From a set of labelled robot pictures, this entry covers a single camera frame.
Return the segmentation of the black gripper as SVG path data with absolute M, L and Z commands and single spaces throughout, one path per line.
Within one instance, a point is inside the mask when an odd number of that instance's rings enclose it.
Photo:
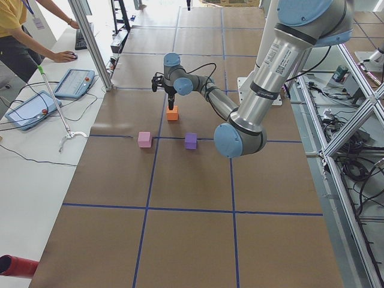
M 173 86 L 169 86 L 165 83 L 164 75 L 162 73 L 155 73 L 152 80 L 152 91 L 156 92 L 158 88 L 163 88 L 168 94 L 168 108 L 173 110 L 176 90 Z

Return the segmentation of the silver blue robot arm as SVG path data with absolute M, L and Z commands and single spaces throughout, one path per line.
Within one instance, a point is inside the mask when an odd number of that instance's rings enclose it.
M 214 132 L 215 147 L 227 158 L 260 151 L 266 143 L 262 121 L 303 53 L 333 46 L 352 36 L 353 1 L 274 1 L 263 34 L 273 40 L 265 57 L 250 73 L 250 90 L 236 105 L 209 76 L 186 72 L 176 53 L 164 56 L 164 72 L 152 78 L 152 90 L 164 88 L 169 108 L 175 94 L 196 91 L 224 119 Z

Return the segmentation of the person's hand on mouse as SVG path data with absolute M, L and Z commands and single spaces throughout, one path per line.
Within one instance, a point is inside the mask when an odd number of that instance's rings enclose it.
M 71 55 L 72 51 L 64 51 L 54 53 L 52 56 L 52 60 L 57 63 L 65 63 L 75 61 L 74 57 Z

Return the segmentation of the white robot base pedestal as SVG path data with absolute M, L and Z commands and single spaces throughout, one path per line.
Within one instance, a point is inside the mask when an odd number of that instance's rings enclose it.
M 238 77 L 237 78 L 237 85 L 238 85 L 238 97 L 239 97 L 239 102 L 242 103 L 245 98 L 248 96 L 250 93 L 250 85 L 252 83 L 252 79 L 250 77 Z M 280 95 L 274 100 L 273 106 L 282 106 L 283 101 Z

